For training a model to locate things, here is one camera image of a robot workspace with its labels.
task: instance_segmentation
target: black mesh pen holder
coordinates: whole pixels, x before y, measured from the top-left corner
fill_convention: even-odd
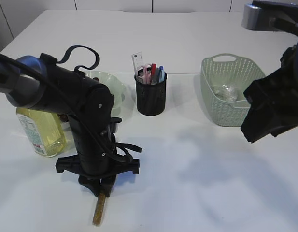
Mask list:
[[[156,85],[145,85],[139,82],[136,76],[135,81],[138,111],[147,116],[155,116],[162,113],[166,104],[167,74],[165,73],[164,81]]]

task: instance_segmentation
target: yellow liquid bottle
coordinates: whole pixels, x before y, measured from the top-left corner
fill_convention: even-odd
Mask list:
[[[16,114],[36,153],[53,157],[66,145],[56,114],[17,108]]]

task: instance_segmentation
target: blue pen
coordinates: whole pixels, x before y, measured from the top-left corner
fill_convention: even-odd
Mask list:
[[[159,82],[163,82],[165,80],[165,71],[164,71],[164,67],[160,66],[159,69],[161,70],[161,76],[159,78]]]

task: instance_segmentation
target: red pen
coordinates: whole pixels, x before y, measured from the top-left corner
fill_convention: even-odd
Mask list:
[[[155,69],[156,69],[156,64],[152,64],[151,65],[151,80],[150,80],[150,84],[152,82],[152,78],[154,77]]]

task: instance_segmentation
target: green basket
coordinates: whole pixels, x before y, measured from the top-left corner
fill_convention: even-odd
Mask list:
[[[234,61],[214,61],[219,57],[233,57]],[[243,92],[256,79],[265,74],[250,59],[233,54],[219,54],[206,58],[201,63],[201,93],[214,123],[224,127],[240,127],[250,109]],[[218,98],[212,86],[232,85],[238,91],[238,101]]]

